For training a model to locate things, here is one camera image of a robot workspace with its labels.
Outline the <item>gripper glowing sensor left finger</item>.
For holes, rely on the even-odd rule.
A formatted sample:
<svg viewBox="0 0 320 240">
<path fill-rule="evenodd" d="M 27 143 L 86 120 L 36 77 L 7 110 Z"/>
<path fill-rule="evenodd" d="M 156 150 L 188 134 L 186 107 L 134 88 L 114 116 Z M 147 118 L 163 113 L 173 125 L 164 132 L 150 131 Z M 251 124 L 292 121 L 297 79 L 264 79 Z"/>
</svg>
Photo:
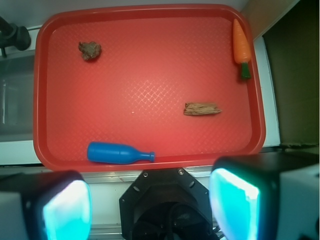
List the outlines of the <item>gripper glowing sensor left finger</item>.
<svg viewBox="0 0 320 240">
<path fill-rule="evenodd" d="M 2 240 L 86 240 L 92 196 L 79 172 L 2 174 Z"/>
</svg>

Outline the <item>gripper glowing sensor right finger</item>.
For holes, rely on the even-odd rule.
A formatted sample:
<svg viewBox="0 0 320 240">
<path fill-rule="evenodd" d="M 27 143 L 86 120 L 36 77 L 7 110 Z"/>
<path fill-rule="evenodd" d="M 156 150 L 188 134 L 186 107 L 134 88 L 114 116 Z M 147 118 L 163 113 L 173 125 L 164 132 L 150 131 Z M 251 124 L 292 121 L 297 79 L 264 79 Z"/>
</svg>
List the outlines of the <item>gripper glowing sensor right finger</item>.
<svg viewBox="0 0 320 240">
<path fill-rule="evenodd" d="M 212 214 L 228 240 L 317 240 L 320 160 L 307 152 L 224 156 L 212 167 Z"/>
</svg>

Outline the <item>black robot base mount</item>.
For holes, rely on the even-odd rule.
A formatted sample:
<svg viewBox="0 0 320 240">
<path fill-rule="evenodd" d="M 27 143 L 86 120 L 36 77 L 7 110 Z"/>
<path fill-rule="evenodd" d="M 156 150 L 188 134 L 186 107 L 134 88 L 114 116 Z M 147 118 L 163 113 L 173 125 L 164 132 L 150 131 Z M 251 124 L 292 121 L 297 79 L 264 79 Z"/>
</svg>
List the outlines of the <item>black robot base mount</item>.
<svg viewBox="0 0 320 240">
<path fill-rule="evenodd" d="M 209 191 L 182 168 L 144 170 L 119 198 L 126 240 L 216 240 Z"/>
</svg>

